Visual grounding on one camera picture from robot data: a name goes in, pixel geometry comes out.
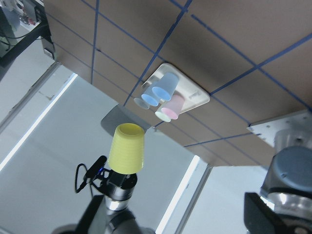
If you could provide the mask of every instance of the black cable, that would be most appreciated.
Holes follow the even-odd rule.
[[[11,47],[12,45],[11,45],[11,43],[10,43],[10,41],[9,41],[8,37],[5,35],[5,33],[4,33],[4,31],[2,30],[2,28],[1,28],[1,27],[0,27],[0,31],[4,34],[3,38],[5,38],[5,39],[6,39],[7,43],[6,43],[6,42],[4,42],[4,41],[2,41],[2,40],[0,40],[0,42],[1,42],[1,43],[3,43],[3,44],[5,44],[5,45],[7,45],[7,46],[8,46],[8,48],[7,48],[5,51],[9,51],[9,49],[10,49],[10,47]]]
[[[32,31],[34,31],[34,30],[38,30],[40,27],[35,27],[33,30],[31,30],[29,33],[26,33],[25,35],[23,35],[23,36],[20,36],[20,37],[16,37],[16,38],[13,38],[13,37],[7,37],[6,35],[5,35],[5,33],[3,32],[3,30],[1,30],[2,31],[2,33],[1,33],[1,35],[0,35],[0,37],[4,37],[4,38],[9,38],[9,39],[20,39],[20,38],[23,38],[23,37],[25,37],[25,36],[27,36],[28,34],[30,34]]]
[[[86,186],[86,184],[87,184],[85,181],[83,181],[82,184],[80,185],[80,187],[77,189],[78,172],[79,172],[79,168],[80,168],[81,166],[83,166],[84,169],[86,169],[86,171],[88,171],[87,166],[86,166],[85,164],[83,164],[83,163],[81,163],[81,164],[79,164],[79,165],[77,166],[77,168],[76,168],[76,176],[75,176],[75,192],[76,192],[76,194],[79,193],[79,192]],[[89,184],[89,185],[90,185],[91,198],[93,198],[92,186],[91,186],[91,184]]]
[[[3,40],[0,40],[0,42],[3,43],[3,44],[5,44],[5,45],[8,45],[8,46],[10,46],[10,47],[16,46],[16,45],[12,45],[12,44],[10,44],[10,43],[4,42]]]

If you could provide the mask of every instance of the metal plate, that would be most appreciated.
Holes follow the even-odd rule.
[[[275,135],[281,130],[291,129],[312,133],[312,114],[307,110],[299,111],[254,123],[247,129],[274,147]]]
[[[195,82],[169,63],[163,63],[160,65],[145,81],[142,88],[160,80],[167,72],[172,72],[179,77],[179,83],[177,84],[175,93],[183,96],[185,100],[181,113],[187,112],[210,101],[209,94],[204,89],[200,88]]]

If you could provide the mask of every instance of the metal bracket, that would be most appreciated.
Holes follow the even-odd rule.
[[[274,141],[276,134],[281,133],[282,130],[285,130],[284,136],[290,134],[292,136],[296,135],[298,136],[296,138],[297,140],[307,141],[310,140],[307,138],[312,136],[312,113],[307,110],[299,111],[254,123],[247,129],[258,135],[272,147],[276,146],[276,142]]]

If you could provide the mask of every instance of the light strip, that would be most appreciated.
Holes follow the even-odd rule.
[[[16,151],[22,146],[22,144],[26,141],[29,135],[33,132],[33,130],[37,127],[37,125],[42,121],[42,119],[46,116],[49,110],[54,106],[54,104],[58,101],[58,99],[63,95],[63,93],[68,89],[68,87],[74,82],[77,78],[77,74],[73,73],[70,76],[70,79],[67,81],[64,88],[59,92],[59,94],[51,101],[51,103],[47,106],[47,108],[41,113],[41,115],[36,119],[33,125],[28,129],[28,131],[22,136],[22,138],[18,141],[18,143],[13,147],[13,149],[9,152],[9,154],[4,158],[4,160],[0,163],[0,172],[5,167],[5,165],[10,161]]]
[[[156,234],[161,234],[164,231],[173,211],[175,210],[177,203],[179,202],[180,198],[182,197],[184,190],[186,189],[187,185],[189,184],[189,181],[192,177],[192,174],[194,173],[194,171],[195,171],[195,169],[199,163],[199,159],[200,158],[197,155],[195,155],[193,157],[188,169],[186,170],[186,172],[185,172],[185,174],[184,174],[184,176],[183,176],[183,178],[182,178],[182,180],[181,180],[181,182],[180,182],[180,184],[179,184],[179,186],[175,192],[175,195],[171,199],[171,202],[170,202],[164,216],[162,217],[162,219],[161,219],[161,221],[160,221],[160,223],[156,229]]]

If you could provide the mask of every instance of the yellow cup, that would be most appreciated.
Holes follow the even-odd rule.
[[[108,165],[117,173],[129,175],[139,172],[144,161],[144,130],[133,123],[116,127]]]

